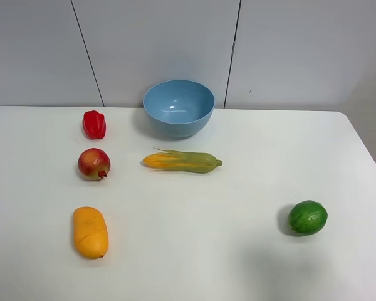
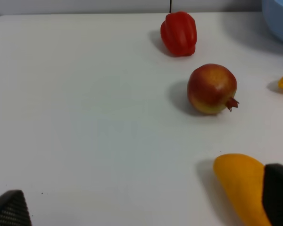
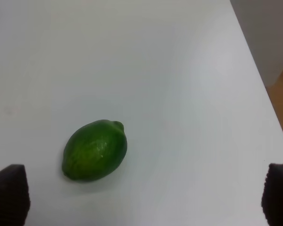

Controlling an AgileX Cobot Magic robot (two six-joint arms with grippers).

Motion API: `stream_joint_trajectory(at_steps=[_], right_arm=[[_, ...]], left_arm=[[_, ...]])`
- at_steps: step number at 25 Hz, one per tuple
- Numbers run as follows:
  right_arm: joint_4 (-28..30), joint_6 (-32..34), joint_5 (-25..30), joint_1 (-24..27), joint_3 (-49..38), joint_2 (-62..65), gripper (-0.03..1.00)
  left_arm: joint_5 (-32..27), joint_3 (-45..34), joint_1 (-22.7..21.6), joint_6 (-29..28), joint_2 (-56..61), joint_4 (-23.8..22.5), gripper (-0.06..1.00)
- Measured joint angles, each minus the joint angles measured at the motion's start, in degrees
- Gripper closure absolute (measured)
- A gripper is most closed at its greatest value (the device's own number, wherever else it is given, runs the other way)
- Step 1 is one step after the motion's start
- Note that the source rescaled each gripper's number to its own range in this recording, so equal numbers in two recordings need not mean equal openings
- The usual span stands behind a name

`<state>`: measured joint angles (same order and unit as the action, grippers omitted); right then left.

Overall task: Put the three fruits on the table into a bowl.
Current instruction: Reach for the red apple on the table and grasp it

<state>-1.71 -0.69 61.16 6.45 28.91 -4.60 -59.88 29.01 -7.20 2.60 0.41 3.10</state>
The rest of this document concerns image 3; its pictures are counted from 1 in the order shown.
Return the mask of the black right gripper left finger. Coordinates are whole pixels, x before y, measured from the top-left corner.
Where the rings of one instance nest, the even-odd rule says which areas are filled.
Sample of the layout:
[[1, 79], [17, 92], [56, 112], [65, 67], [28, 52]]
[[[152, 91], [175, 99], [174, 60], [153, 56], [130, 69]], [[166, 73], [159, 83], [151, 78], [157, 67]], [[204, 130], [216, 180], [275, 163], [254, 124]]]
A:
[[30, 209], [25, 166], [11, 164], [0, 171], [0, 226], [23, 226]]

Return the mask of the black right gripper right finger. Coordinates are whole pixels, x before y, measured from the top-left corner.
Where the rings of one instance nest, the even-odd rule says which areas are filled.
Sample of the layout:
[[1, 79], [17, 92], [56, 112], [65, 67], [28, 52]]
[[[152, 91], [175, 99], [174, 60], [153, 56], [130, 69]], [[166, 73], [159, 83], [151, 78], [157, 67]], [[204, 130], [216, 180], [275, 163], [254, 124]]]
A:
[[269, 164], [261, 206], [270, 226], [283, 226], [283, 164]]

